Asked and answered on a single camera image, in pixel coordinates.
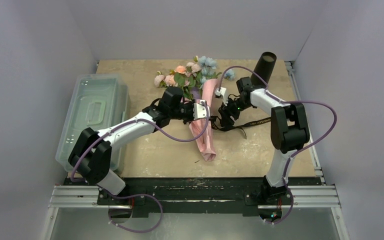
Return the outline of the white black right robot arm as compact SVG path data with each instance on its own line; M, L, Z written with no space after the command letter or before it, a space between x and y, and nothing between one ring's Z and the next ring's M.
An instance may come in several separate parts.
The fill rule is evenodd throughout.
M270 117L270 140L275 148L269 171L264 176L260 196L268 204L287 192L288 176L294 155L310 140L306 110L301 103L286 103L263 84L249 77L236 82L239 95L230 98L227 89L219 87L215 96L222 99L218 109L220 125L230 128L240 113L248 108L260 109Z

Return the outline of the artificial flower bouquet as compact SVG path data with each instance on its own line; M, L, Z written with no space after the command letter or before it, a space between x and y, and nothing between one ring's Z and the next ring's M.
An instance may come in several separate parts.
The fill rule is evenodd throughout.
M187 99L200 99L203 96L204 84L217 79L222 73L217 71L217 61L207 56L195 56L193 61L178 65L168 74L156 72L153 80L157 88L179 87Z

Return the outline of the pink wrapping paper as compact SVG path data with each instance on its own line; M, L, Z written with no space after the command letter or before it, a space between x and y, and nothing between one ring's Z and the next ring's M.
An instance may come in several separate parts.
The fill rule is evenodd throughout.
M219 80L216 78L213 78L213 79L207 80L203 84L203 90L202 90L202 95L200 99L206 101L207 107L210 110L210 114L211 114L212 101L215 96L215 90L218 83L219 83ZM189 124L188 127L194 137L200 134L202 130L205 130L203 135L200 136L195 141L203 159L206 162L210 162L216 158L217 154L214 147L213 129L211 127L211 122L209 121L207 127L204 128L205 123L206 123L205 119L200 119L200 120L193 121L192 123Z

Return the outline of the black ribbon gold lettering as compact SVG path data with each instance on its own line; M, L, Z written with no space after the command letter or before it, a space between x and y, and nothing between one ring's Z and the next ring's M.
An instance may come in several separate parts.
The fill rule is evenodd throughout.
M255 127L255 126L270 123L271 117L263 118L260 120L250 121L250 122L247 122L247 123L242 124L242 125L237 125L237 126L228 125L228 126L221 126L221 127L216 125L216 120L219 120L221 122L221 119L218 116L211 116L210 117L211 128L213 130L220 131L220 132L229 132L232 130L241 130L243 135L244 135L244 138L247 139L247 134L246 134L244 128L250 128L250 127Z

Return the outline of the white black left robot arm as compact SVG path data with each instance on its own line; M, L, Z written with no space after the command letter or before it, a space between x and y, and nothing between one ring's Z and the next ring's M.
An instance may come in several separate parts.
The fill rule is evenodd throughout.
M87 183L108 191L116 204L126 203L129 191L125 181L110 168L112 154L142 136L161 130L172 120L184 124L197 120L200 107L200 102L186 100L181 88L168 87L162 97L126 121L101 130L85 128L68 157L72 172L79 173Z

